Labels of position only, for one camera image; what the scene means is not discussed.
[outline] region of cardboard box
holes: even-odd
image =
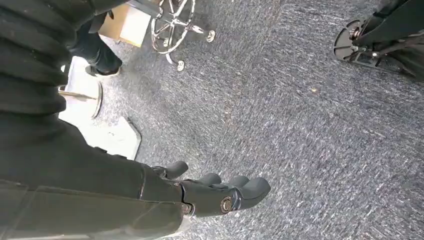
[[[98,33],[141,47],[146,31],[150,29],[151,16],[127,4],[120,5],[112,11],[114,19],[107,15]]]

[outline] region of robotic hand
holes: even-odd
[[[349,22],[334,43],[337,59],[424,80],[424,1],[383,1]]]
[[[154,182],[160,181],[159,176],[165,184],[175,186],[175,196],[187,205],[188,212],[198,217],[224,215],[254,207],[271,190],[268,182],[261,177],[249,180],[245,176],[236,176],[226,184],[222,184],[220,176],[215,173],[208,173],[199,180],[173,180],[187,169],[186,163],[179,161],[167,168],[153,167],[157,175],[149,173],[147,176]],[[150,193],[153,191],[142,193],[141,199],[157,201],[158,197],[150,197]]]

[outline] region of black sleeve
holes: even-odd
[[[58,119],[76,29],[124,0],[0,0],[0,180],[130,198],[140,163],[88,146]]]

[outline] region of carpeted floor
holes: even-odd
[[[265,177],[258,207],[194,221],[178,240],[424,238],[424,85],[334,60],[335,36],[377,0],[200,0],[176,72],[147,36],[108,42],[99,123],[129,117],[137,161],[186,161],[190,178]]]

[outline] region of black shoe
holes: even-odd
[[[85,72],[93,77],[113,77],[113,76],[117,76],[119,75],[119,73],[121,72],[121,68],[118,68],[116,71],[111,71],[108,73],[103,73],[100,72],[99,70],[97,70],[94,66],[88,65],[85,68]]]

